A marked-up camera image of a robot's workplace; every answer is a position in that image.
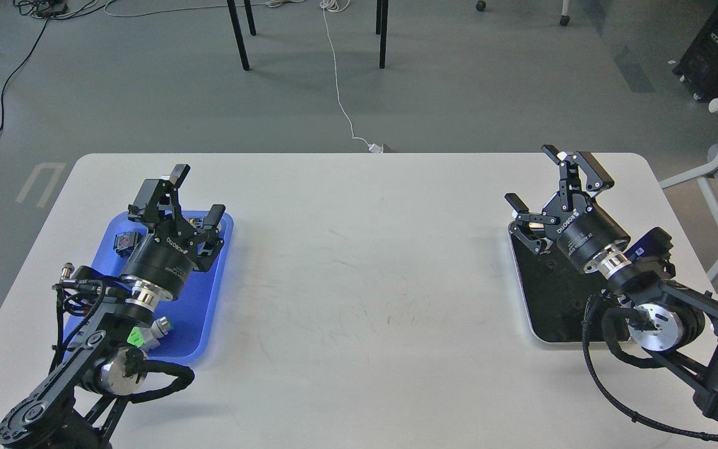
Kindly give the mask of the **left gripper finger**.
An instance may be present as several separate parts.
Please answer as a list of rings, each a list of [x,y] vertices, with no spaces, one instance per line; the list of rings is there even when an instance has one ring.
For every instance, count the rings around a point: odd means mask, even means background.
[[[214,204],[196,234],[196,271],[208,272],[223,248],[223,239],[219,235],[219,223],[226,207]]]
[[[146,179],[134,202],[128,205],[128,220],[145,226],[159,226],[165,221],[182,221],[178,188],[190,169],[190,165],[177,164],[167,180]]]

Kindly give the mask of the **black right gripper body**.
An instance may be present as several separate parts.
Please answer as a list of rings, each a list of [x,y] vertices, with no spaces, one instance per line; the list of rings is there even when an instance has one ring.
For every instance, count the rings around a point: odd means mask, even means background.
[[[630,236],[604,210],[595,197],[570,195],[571,204],[564,208],[562,195],[554,195],[543,212],[557,219],[555,224],[545,224],[546,238],[555,243],[573,267],[580,272],[598,270],[601,256],[607,247],[625,250]]]

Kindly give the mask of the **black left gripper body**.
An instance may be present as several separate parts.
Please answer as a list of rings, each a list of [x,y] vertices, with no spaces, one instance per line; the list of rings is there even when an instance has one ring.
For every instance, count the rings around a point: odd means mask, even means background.
[[[196,272],[196,234],[200,226],[194,226],[185,216],[182,221],[146,226],[146,235],[120,273],[131,287],[133,298],[142,289],[149,290],[155,301],[177,300],[191,273]]]

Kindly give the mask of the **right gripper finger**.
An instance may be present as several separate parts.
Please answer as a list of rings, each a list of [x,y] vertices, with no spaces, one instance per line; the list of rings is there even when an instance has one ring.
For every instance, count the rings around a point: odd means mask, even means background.
[[[530,212],[515,193],[507,193],[505,199],[515,210],[514,220],[508,225],[509,233],[519,239],[531,253],[549,253],[558,239],[562,220],[562,200],[558,193],[542,208],[541,214]]]
[[[557,191],[562,212],[570,212],[575,201],[573,194],[588,196],[615,186],[615,180],[590,152],[565,153],[553,145],[542,145],[542,151],[559,167],[560,179]]]

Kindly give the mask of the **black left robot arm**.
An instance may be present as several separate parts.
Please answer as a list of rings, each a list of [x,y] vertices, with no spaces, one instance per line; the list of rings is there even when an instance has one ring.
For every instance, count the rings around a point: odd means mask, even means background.
[[[202,222],[183,216],[178,191],[190,166],[179,164],[166,179],[149,178],[128,205],[129,221],[147,228],[116,278],[89,266],[66,264],[54,284],[57,318],[80,323],[57,334],[45,380],[0,423],[6,448],[109,448],[125,407],[159,400],[186,389],[193,370],[148,360],[128,340],[134,327],[148,327],[162,301],[175,301],[193,272],[208,272],[224,241],[222,204]]]

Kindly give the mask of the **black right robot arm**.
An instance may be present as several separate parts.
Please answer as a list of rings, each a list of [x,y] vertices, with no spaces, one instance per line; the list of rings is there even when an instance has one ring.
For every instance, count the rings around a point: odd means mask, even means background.
[[[631,244],[630,236],[596,202],[615,185],[590,152],[567,153],[553,145],[542,151],[558,166],[558,188],[539,213],[515,194],[511,238],[534,256],[558,250],[579,274],[599,273],[601,292],[582,309],[581,345],[586,367],[599,392],[632,422],[682,437],[718,442],[718,434],[672,427],[630,409],[596,375],[590,330],[599,324],[610,353],[637,369],[667,369],[693,389],[703,416],[718,422],[718,300],[675,281],[671,236],[655,227]]]

